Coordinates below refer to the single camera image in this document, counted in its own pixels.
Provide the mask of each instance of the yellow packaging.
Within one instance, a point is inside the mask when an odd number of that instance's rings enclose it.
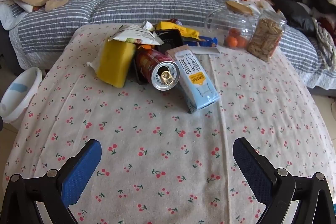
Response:
[[[179,26],[175,23],[161,21],[157,26],[157,30],[169,30],[169,29],[178,29],[183,37],[192,37],[199,40],[200,33],[196,30],[189,29],[186,27]]]
[[[107,38],[93,62],[88,62],[97,77],[116,88],[125,84],[127,72],[134,56],[136,44]]]

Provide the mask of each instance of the glass jar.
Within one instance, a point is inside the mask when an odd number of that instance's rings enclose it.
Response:
[[[285,31],[287,20],[276,12],[264,10],[247,47],[247,51],[268,62]]]
[[[226,7],[212,10],[205,18],[205,28],[230,48],[245,48],[253,34],[250,17]]]

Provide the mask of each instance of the tile floor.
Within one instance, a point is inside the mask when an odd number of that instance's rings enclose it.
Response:
[[[0,60],[0,65],[2,66],[2,69],[0,69],[0,98],[2,98],[11,82],[15,79],[15,76],[4,66],[2,60]],[[324,96],[313,96],[313,99],[321,112],[334,147],[336,147],[336,121],[331,114],[330,107],[334,100]],[[5,124],[4,129],[0,132],[0,178],[2,178],[5,164],[15,141],[16,134],[17,130],[10,124]],[[2,200],[3,190],[2,180],[0,180],[0,209],[2,208]]]

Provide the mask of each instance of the gold pull tab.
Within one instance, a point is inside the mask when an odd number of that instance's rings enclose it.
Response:
[[[170,85],[173,82],[173,78],[171,77],[169,70],[165,70],[161,73],[161,79],[166,85]]]

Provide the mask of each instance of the white bucket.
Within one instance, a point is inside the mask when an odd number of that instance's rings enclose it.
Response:
[[[6,90],[0,103],[0,116],[3,122],[10,123],[17,130],[26,113],[31,99],[37,93],[42,81],[42,72],[33,67],[21,73]]]

